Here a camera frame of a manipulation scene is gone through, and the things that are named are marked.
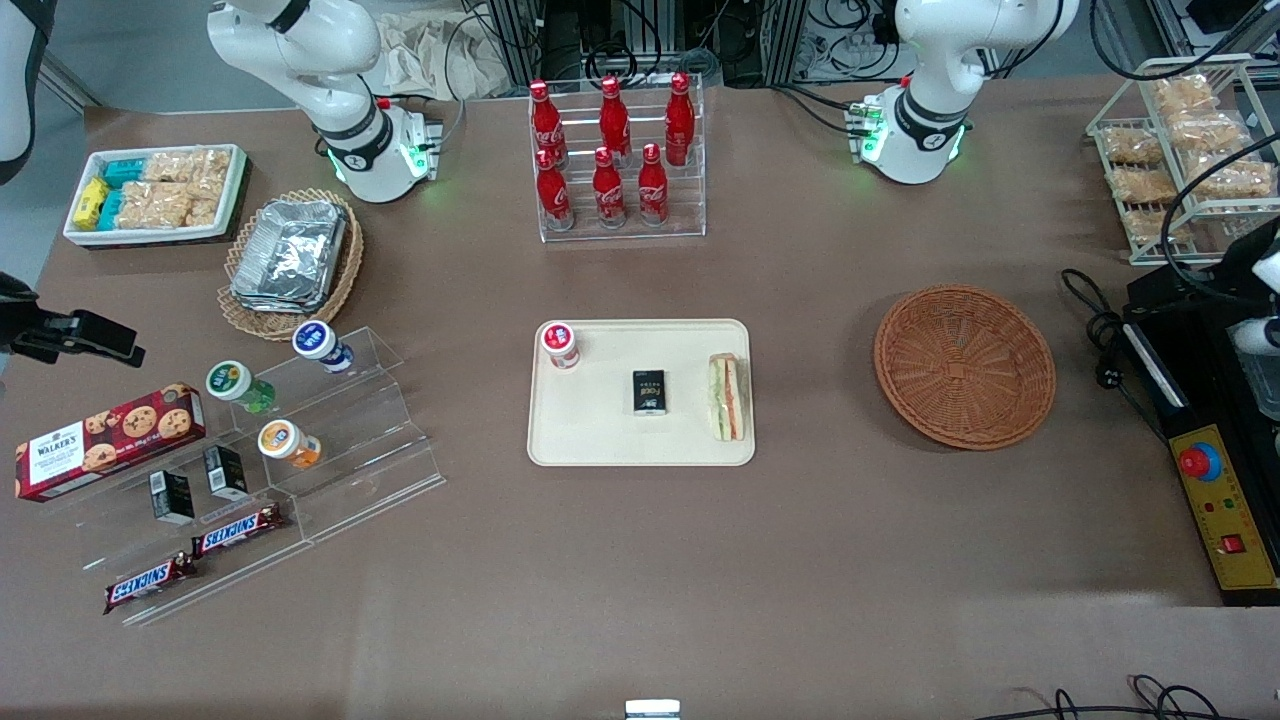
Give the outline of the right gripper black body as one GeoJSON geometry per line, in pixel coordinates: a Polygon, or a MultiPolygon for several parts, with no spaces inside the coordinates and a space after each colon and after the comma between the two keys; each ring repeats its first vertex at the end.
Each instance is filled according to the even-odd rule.
{"type": "Polygon", "coordinates": [[[14,275],[1,273],[1,351],[45,364],[72,354],[67,334],[72,316],[38,305],[38,295],[14,275]]]}

